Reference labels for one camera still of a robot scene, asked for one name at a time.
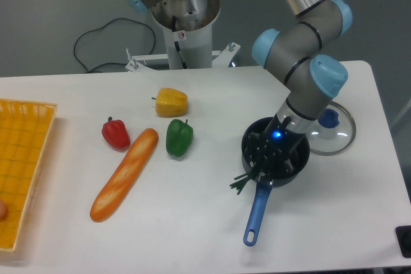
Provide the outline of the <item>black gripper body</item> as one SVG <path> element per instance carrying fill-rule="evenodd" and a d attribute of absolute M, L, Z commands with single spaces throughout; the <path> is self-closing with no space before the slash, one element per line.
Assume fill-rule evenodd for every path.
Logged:
<path fill-rule="evenodd" d="M 280 163 L 292 157 L 296 172 L 300 173 L 307 164 L 307 137 L 303 133 L 295 133 L 288 129 L 292 122 L 290 116 L 280 121 L 277 116 L 262 118 L 252 123 L 244 133 L 260 133 L 260 150 L 262 166 L 258 167 L 259 174 L 281 175 Z"/>

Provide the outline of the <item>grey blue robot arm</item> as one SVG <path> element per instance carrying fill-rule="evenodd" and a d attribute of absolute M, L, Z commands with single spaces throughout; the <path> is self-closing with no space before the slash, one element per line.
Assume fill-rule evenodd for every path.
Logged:
<path fill-rule="evenodd" d="M 218 0 L 127 0 L 138 12 L 151 12 L 164 30 L 171 69 L 206 68 L 212 64 L 211 41 L 196 33 L 212 25 Z M 252 57 L 290 94 L 266 128 L 245 134 L 250 176 L 275 179 L 298 173 L 308 160 L 306 134 L 347 81 L 346 68 L 321 49 L 343 35 L 353 14 L 341 0 L 287 0 L 298 23 L 281 33 L 264 31 Z"/>

